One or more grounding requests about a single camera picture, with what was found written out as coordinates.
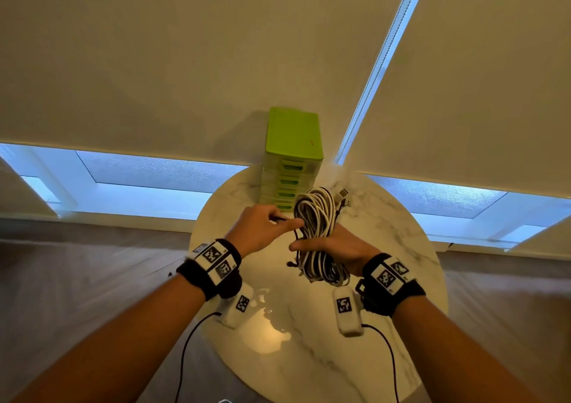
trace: white cable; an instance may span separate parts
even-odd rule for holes
[[[326,237],[331,234],[335,227],[335,220],[339,211],[345,204],[344,197],[336,204],[331,193],[325,188],[312,188],[307,194],[299,194],[295,200],[294,217],[301,218],[305,226],[300,229],[307,239]],[[306,254],[296,255],[296,264],[300,271],[311,282],[326,281],[333,286],[344,286],[349,283],[349,272],[332,256],[321,251],[312,251]]]

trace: wristband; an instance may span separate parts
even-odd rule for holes
[[[231,242],[216,239],[193,249],[176,272],[201,289],[207,301],[217,294],[232,298],[242,285],[238,271],[241,262],[240,253]]]
[[[355,290],[361,294],[365,310],[389,317],[406,298],[426,295],[410,269],[385,253],[375,255],[363,267],[363,279]]]

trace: marble table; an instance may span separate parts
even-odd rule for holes
[[[257,202],[261,167],[247,168],[225,182],[198,216],[190,249],[222,237],[246,206]],[[412,268],[430,300],[448,311],[444,273],[423,230],[386,190],[362,174],[339,166],[322,167],[316,185],[345,187],[350,207],[338,221],[351,232],[395,255]],[[240,273],[255,290],[245,323],[231,330],[208,320],[202,333],[224,363],[248,386],[275,403],[393,402],[392,364],[385,341],[371,329],[362,337],[339,334],[332,286],[310,284],[286,267],[294,253],[293,233],[248,256]],[[355,286],[358,278],[352,277]],[[215,310],[218,298],[200,315]],[[397,388],[403,401],[421,381],[389,318],[362,312],[363,323],[380,329],[395,352]]]

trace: white marble surface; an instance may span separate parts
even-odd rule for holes
[[[261,168],[239,172],[208,200],[196,221],[190,248],[222,237],[244,207],[256,202]],[[349,190],[351,207],[339,222],[382,251],[401,258],[417,274],[428,297],[448,311],[444,273],[426,235],[414,218],[388,192],[366,176],[338,166],[323,167],[315,183],[332,191]],[[339,334],[331,297],[324,282],[310,284],[295,268],[288,245],[293,233],[283,235],[240,267],[254,287],[256,301],[250,316],[237,330],[214,321],[202,333],[218,355],[248,386],[275,403],[393,402],[392,364],[384,340],[373,330],[345,338]],[[351,278],[354,287],[358,279]],[[201,315],[213,311],[217,298]],[[404,400],[420,379],[389,318],[362,312],[363,322],[379,328],[395,352],[397,386]]]

